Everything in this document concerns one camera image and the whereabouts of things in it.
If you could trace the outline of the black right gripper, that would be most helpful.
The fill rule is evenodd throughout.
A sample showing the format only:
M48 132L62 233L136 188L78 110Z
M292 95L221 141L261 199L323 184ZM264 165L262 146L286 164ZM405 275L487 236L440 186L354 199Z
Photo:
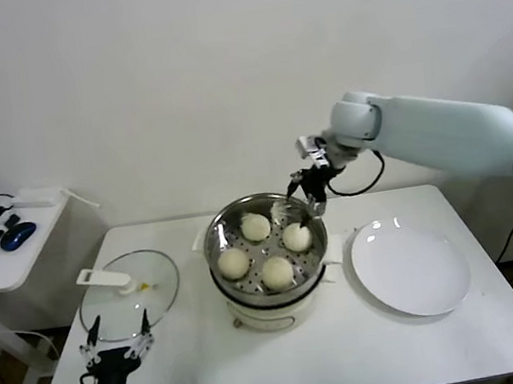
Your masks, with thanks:
M301 213L299 226L308 226L313 220L321 219L326 212L327 195L326 188L331 180L340 175L345 169L333 166L322 166L300 169L290 175L290 182L286 191L287 197L293 196L301 187L307 202L306 208Z

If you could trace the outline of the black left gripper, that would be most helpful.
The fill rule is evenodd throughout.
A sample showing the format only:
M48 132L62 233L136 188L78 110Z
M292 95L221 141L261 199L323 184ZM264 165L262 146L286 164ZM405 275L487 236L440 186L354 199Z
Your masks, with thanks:
M129 375L139 368L138 360L143 360L154 344L147 309L143 309L140 334L131 348L121 347L98 353L99 326L98 315L87 332L86 342L79 348L88 375L97 384L127 384Z

